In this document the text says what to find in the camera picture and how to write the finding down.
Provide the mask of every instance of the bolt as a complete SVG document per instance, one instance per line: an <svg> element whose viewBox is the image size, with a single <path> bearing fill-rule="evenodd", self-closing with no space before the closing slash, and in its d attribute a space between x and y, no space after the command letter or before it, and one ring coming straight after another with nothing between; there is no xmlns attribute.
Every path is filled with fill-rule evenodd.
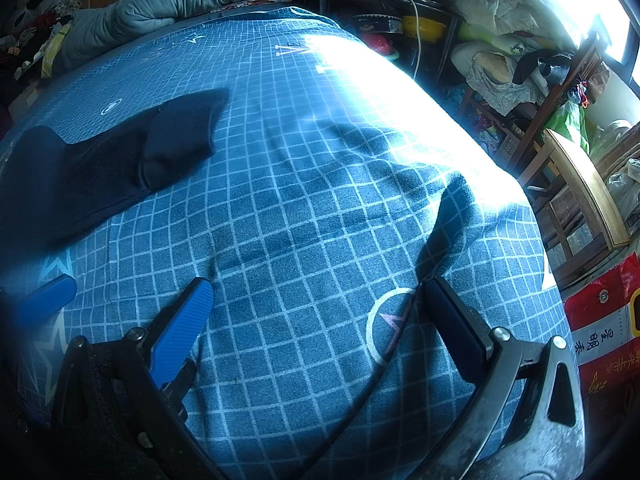
<svg viewBox="0 0 640 480"><path fill-rule="evenodd" d="M144 336L145 329L139 326L135 326L127 332L127 339L129 341L140 341Z"/></svg>
<svg viewBox="0 0 640 480"><path fill-rule="evenodd" d="M559 335L554 336L554 338L552 339L554 346L556 348L559 348L561 350L564 350L566 348L566 341L564 340L564 337L561 337Z"/></svg>
<svg viewBox="0 0 640 480"><path fill-rule="evenodd" d="M494 335L498 341L508 341L511 339L511 332L501 326L494 328Z"/></svg>
<svg viewBox="0 0 640 480"><path fill-rule="evenodd" d="M148 434L146 434L146 431L141 431L138 434L138 444L140 444L140 446L142 446L145 449L152 449L152 447L154 446L151 440L149 439Z"/></svg>
<svg viewBox="0 0 640 480"><path fill-rule="evenodd" d="M16 422L16 426L18 427L18 432L25 434L29 431L29 427L27 425L27 421L24 420L23 418L19 418L18 421Z"/></svg>
<svg viewBox="0 0 640 480"><path fill-rule="evenodd" d="M71 346L71 348L82 348L84 346L85 341L86 339L84 338L84 336L79 335L71 340L71 343L69 343L69 346Z"/></svg>

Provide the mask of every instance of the grid pattern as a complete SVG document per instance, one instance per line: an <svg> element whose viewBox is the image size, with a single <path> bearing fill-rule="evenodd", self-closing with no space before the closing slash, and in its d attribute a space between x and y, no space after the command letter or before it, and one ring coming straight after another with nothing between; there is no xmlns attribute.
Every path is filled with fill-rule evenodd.
<svg viewBox="0 0 640 480"><path fill-rule="evenodd" d="M12 136L46 124L77 142L211 88L229 88L230 105L203 168L11 276L23 292L65 271L78 282L22 355L34 414L49 416L71 338L120 338L203 276L214 309L184 403L225 473L290 478L315 460L305 478L400 479L472 390L412 301L418 278L444 275L518 338L570 337L517 183L404 73L301 9L107 56Z"/></svg>

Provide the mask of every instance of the dark blue cloth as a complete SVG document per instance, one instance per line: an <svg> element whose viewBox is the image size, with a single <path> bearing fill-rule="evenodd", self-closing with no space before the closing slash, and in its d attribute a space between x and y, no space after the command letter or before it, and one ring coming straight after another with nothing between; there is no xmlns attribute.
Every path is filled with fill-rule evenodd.
<svg viewBox="0 0 640 480"><path fill-rule="evenodd" d="M518 338L570 338L516 181L407 75L301 9L105 59L10 137L45 124L77 142L210 88L229 88L230 105L206 167L12 276L23 291L60 272L78 282L23 352L34 412L49 416L73 336L120 338L203 276L215 306L192 351L187 425L225 473L284 479L317 460L307 478L401 479L472 391L411 301L418 277L444 275Z"/></svg>

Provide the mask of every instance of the black cloth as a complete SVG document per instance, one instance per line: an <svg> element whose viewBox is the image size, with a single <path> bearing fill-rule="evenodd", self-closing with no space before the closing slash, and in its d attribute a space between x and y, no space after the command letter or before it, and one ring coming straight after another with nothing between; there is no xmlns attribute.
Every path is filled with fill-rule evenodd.
<svg viewBox="0 0 640 480"><path fill-rule="evenodd" d="M548 48L542 48L520 58L513 72L512 82L521 85L531 73L539 68L542 77L549 84L560 85L564 83L566 75L571 68L572 54L556 52Z"/></svg>
<svg viewBox="0 0 640 480"><path fill-rule="evenodd" d="M67 144L25 131L0 175L0 270L54 250L192 173L213 154L228 92L188 94Z"/></svg>

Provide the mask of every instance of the star pattern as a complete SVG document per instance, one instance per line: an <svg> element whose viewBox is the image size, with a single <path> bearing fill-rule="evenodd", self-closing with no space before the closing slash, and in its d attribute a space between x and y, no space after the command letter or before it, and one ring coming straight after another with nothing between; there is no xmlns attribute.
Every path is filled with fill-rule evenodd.
<svg viewBox="0 0 640 480"><path fill-rule="evenodd" d="M42 363L47 370L45 379L45 404L49 404L53 400L56 393L56 385L58 384L58 374L60 365L66 353L68 342L65 335L65 315L64 309L58 312L56 322L53 324L51 336L48 341L36 341L33 344L36 352L40 356Z"/></svg>

